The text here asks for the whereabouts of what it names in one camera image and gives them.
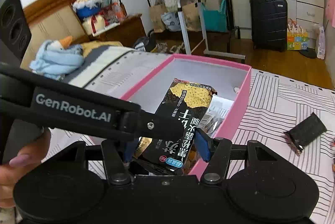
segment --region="wooden floor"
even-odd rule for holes
[[[168,46],[179,45],[183,42],[180,32],[163,32],[156,35],[158,41],[167,42]],[[226,51],[229,35],[227,33],[207,33],[208,48],[214,51]],[[191,49],[202,39],[200,32],[189,32]],[[194,55],[203,56],[205,43],[202,43]],[[324,60],[309,59],[298,51],[272,51],[253,49],[253,43],[249,39],[233,39],[231,52],[246,55],[246,64],[252,68],[279,74],[291,79],[303,81],[308,84],[334,90],[331,78]]]

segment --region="bottle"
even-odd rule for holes
[[[122,8],[117,2],[113,3],[113,10],[119,22],[125,20],[125,15],[122,11]]]

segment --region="pink fingernail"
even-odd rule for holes
[[[16,156],[15,158],[9,161],[9,165],[11,167],[22,167],[28,164],[31,164],[31,158],[30,158],[30,155],[28,154],[22,154],[22,155]]]

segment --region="human hand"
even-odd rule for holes
[[[41,164],[49,150],[51,133],[48,128],[34,142],[23,147],[9,163],[0,165],[0,207],[14,207],[13,189],[16,182]]]

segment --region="seaweed cracker package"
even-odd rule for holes
[[[208,85],[174,79],[155,114],[171,116],[184,126],[179,140],[142,137],[134,153],[135,161],[156,175],[181,175],[188,164],[195,129],[206,113],[213,94]]]

